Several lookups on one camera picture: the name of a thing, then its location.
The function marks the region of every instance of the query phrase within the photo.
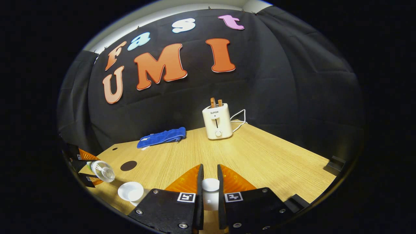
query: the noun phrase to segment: pink letter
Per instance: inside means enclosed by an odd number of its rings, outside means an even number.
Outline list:
[[[236,21],[240,21],[237,18],[233,18],[231,15],[223,15],[223,16],[218,16],[218,19],[223,19],[225,22],[225,25],[227,25],[228,27],[232,28],[232,29],[237,29],[237,30],[243,30],[244,26],[242,25],[238,25],[236,23]]]

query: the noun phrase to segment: black mount bracket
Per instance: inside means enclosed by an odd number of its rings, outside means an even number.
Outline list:
[[[84,183],[85,186],[95,188],[90,177],[98,178],[96,175],[90,175],[85,173],[78,173],[79,179]]]
[[[265,230],[284,223],[294,215],[267,187],[227,193],[223,199],[230,234],[264,233]]]
[[[165,233],[192,234],[196,194],[152,189],[129,217]]]
[[[309,203],[297,194],[286,200],[284,204],[295,214],[309,206]]]
[[[324,170],[337,176],[345,165],[345,160],[332,156]]]

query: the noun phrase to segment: blue cloth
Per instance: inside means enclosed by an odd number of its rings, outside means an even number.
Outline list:
[[[184,127],[178,129],[172,129],[149,136],[142,137],[137,144],[137,148],[143,148],[149,145],[155,145],[166,142],[179,142],[186,136],[186,130]]]

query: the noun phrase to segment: hole in table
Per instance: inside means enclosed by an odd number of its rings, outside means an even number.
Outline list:
[[[136,161],[128,161],[121,165],[120,169],[124,172],[130,171],[131,169],[135,168],[137,165]]]

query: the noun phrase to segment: white cable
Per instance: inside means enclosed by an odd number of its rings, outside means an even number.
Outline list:
[[[236,129],[234,129],[233,130],[233,132],[235,132],[235,131],[237,131],[237,129],[239,129],[243,124],[245,124],[246,123],[246,121],[245,121],[245,109],[242,109],[241,111],[239,111],[237,114],[235,114],[235,115],[233,115],[230,119],[233,119],[234,118],[234,116],[236,116],[236,115],[238,115],[238,114],[240,114],[241,112],[243,112],[244,111],[244,121],[239,121],[239,120],[234,120],[234,121],[232,121],[232,122],[240,122],[240,123],[242,123],[242,124],[240,124]]]

